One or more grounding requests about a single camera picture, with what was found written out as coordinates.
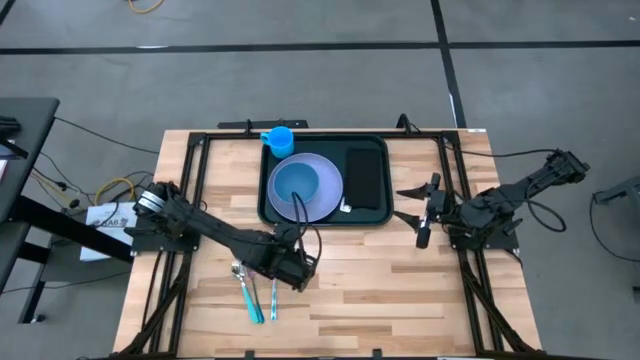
black desk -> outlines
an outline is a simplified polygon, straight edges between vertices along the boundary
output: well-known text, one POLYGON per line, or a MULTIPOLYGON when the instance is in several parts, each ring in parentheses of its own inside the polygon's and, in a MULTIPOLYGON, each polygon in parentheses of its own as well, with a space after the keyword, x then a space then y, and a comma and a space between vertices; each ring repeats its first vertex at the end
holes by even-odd
POLYGON ((133 262, 129 245, 21 195, 49 135, 59 104, 60 101, 53 98, 0 98, 0 115, 15 117, 22 125, 22 130, 12 139, 29 153, 27 159, 10 160, 0 179, 0 292, 4 290, 17 258, 42 264, 21 322, 30 322, 33 318, 45 284, 40 280, 43 265, 51 254, 50 248, 25 242, 31 225, 126 263, 133 262))

wooden table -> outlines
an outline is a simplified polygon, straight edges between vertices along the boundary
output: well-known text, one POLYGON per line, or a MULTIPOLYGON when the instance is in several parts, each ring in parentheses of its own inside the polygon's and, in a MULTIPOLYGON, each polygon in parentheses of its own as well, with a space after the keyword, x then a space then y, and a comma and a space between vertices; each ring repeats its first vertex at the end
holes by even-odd
MULTIPOLYGON (((180 182, 188 133, 165 133, 155 181, 180 182)), ((463 150, 491 151, 485 132, 460 130, 460 137, 463 150)), ((432 172, 441 172, 435 142, 402 139, 387 140, 387 145, 394 191, 417 187, 432 172)), ((261 148, 259 140, 213 141, 203 192, 210 214, 239 228, 268 229, 256 212, 261 148)), ((459 185, 452 154, 449 159, 459 185)), ((499 184, 492 158, 465 155, 465 163, 473 194, 499 184)), ((192 169, 191 192, 197 166, 192 169)), ((396 210, 409 214, 422 214, 425 208, 424 201, 396 194, 394 203, 396 210)), ((426 250, 416 249, 415 233, 396 217, 377 228, 321 233, 324 249, 318 273, 303 293, 280 286, 278 320, 264 325, 249 321, 240 285, 230 273, 230 251, 203 239, 193 259, 178 355, 242 356, 253 349, 257 356, 370 356, 374 348, 381 348, 385 356, 474 354, 457 255, 439 226, 433 226, 426 250)), ((314 232, 304 240, 314 254, 314 232)), ((485 254, 497 306, 522 338, 539 348, 520 265, 504 251, 485 254)), ((114 351, 140 330, 155 258, 156 254, 144 254, 135 260, 114 351)), ((258 286, 268 319, 271 284, 261 278, 258 286)), ((478 309, 485 347, 491 349, 479 303, 478 309)), ((172 310, 165 319, 172 319, 172 310)), ((161 350, 167 348, 170 323, 165 321, 161 350)))

purple plate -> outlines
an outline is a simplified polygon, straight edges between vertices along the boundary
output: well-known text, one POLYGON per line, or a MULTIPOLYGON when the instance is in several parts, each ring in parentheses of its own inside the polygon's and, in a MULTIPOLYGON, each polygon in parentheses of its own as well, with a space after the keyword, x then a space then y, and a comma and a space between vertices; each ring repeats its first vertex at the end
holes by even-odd
MULTIPOLYGON (((309 215, 309 222, 318 221, 331 212, 340 204, 342 199, 342 174, 333 163, 325 158, 312 153, 302 153, 289 156, 282 160, 269 176, 269 182, 267 183, 267 195, 273 208, 281 216, 296 221, 296 212, 293 204, 286 203, 276 195, 275 191, 275 175, 286 165, 293 163, 303 163, 309 165, 318 174, 319 185, 315 196, 305 204, 307 208, 307 214, 309 215)), ((302 207, 298 204, 298 211, 300 213, 300 222, 304 222, 304 212, 302 207)))

gray carpet floor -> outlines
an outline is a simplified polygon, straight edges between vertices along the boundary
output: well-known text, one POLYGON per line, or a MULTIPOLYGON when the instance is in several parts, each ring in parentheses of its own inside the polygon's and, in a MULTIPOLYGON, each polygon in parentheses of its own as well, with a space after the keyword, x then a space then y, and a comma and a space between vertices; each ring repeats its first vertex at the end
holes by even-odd
MULTIPOLYGON (((631 0, 441 3, 450 41, 640 39, 640 3, 631 0)), ((419 0, 167 0, 147 15, 120 0, 17 0, 0 26, 0 48, 321 41, 437 41, 437 33, 430 3, 419 0)), ((548 232, 519 212, 525 277, 544 348, 636 359, 640 304, 631 289, 640 285, 640 268, 598 245, 588 208, 593 192, 640 175, 640 48, 452 50, 452 57, 467 125, 486 128, 495 153, 560 147, 592 167, 581 184, 539 197, 566 218, 567 232, 548 232)), ((58 116, 152 149, 166 129, 247 118, 389 127, 404 112, 420 127, 454 126, 437 49, 3 55, 0 96, 57 97, 58 116)), ((153 171, 156 162, 62 123, 43 151, 90 192, 115 176, 153 171)), ((500 159, 500 179, 518 180, 542 161, 500 159)), ((38 167, 55 174, 46 159, 38 167)), ((37 184, 29 182, 24 193, 57 208, 37 184)), ((595 209, 603 241, 640 258, 637 217, 624 200, 595 209)), ((45 243, 48 236, 34 230, 29 239, 45 243)), ((7 289, 30 285, 35 271, 18 262, 7 289)), ((0 297, 0 358, 108 354, 127 281, 46 290, 39 312, 49 318, 42 324, 16 324, 25 292, 0 297)))

blue bowl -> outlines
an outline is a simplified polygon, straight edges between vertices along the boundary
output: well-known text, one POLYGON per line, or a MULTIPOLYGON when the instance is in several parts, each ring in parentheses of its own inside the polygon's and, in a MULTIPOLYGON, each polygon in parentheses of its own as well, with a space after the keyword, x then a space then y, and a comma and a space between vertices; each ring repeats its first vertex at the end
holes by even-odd
POLYGON ((309 165, 292 163, 284 166, 275 174, 274 187, 278 198, 286 203, 293 203, 291 193, 300 195, 303 203, 309 202, 318 191, 318 174, 309 165))

